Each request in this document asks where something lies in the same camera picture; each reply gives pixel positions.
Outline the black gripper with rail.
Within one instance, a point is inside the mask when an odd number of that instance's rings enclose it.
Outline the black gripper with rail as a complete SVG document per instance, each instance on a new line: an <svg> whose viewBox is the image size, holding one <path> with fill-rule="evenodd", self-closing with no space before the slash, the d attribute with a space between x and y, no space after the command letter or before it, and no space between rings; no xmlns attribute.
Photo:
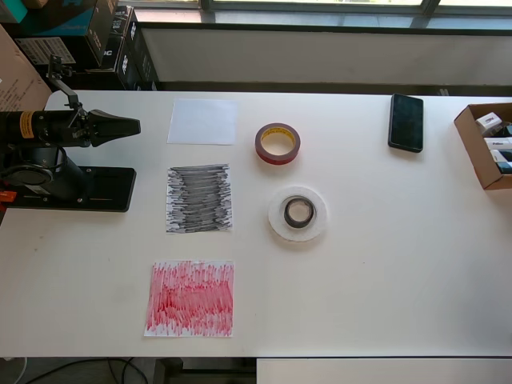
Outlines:
<svg viewBox="0 0 512 384"><path fill-rule="evenodd" d="M137 119L119 117L102 110L91 110L89 116L79 107L73 110L66 123L66 147L90 146L91 124L97 126L94 146L140 134L140 121Z"/></svg>

